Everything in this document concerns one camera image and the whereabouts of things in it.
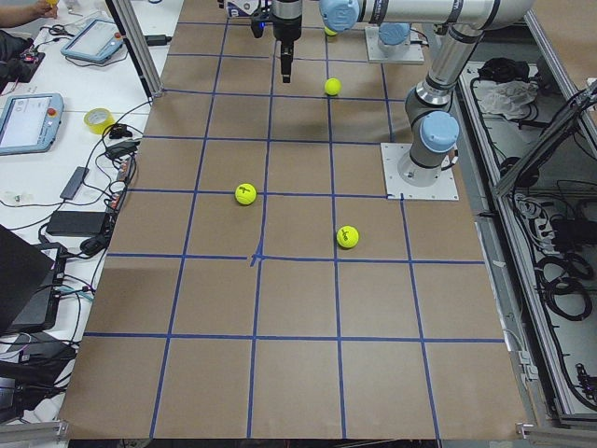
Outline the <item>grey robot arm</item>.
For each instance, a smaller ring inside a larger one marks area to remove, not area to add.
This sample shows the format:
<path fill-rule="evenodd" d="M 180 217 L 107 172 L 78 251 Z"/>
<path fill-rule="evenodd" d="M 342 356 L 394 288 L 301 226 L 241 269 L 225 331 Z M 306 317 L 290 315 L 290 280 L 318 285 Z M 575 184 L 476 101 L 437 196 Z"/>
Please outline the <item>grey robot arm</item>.
<path fill-rule="evenodd" d="M 384 59 L 402 56 L 410 48 L 410 24 L 384 22 L 379 26 L 378 48 Z"/>
<path fill-rule="evenodd" d="M 321 1 L 324 25 L 344 32 L 358 22 L 446 24 L 447 35 L 424 80 L 410 91 L 405 109 L 413 143 L 398 163 L 400 176 L 411 185 L 430 186 L 460 130 L 449 113 L 451 93 L 473 50 L 487 30 L 521 19 L 532 1 Z"/>

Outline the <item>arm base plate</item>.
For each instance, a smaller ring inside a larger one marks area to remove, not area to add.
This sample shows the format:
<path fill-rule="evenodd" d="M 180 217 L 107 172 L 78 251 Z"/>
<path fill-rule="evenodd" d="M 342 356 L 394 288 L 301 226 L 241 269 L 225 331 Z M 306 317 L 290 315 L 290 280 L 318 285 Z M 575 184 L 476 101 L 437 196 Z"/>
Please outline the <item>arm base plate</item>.
<path fill-rule="evenodd" d="M 386 22 L 365 28 L 370 63 L 423 64 L 423 43 L 411 25 Z"/>
<path fill-rule="evenodd" d="M 458 201 L 450 158 L 426 169 L 410 159 L 411 144 L 381 143 L 386 198 L 411 201 Z"/>

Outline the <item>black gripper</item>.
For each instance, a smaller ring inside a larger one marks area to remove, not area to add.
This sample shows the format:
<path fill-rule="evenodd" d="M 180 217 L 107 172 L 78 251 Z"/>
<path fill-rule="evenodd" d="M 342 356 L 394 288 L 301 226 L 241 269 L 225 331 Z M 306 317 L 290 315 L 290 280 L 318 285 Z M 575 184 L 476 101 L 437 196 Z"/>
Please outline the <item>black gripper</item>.
<path fill-rule="evenodd" d="M 301 36 L 302 1 L 272 0 L 271 19 L 274 36 L 281 41 L 280 63 L 282 82 L 291 82 L 294 42 Z"/>

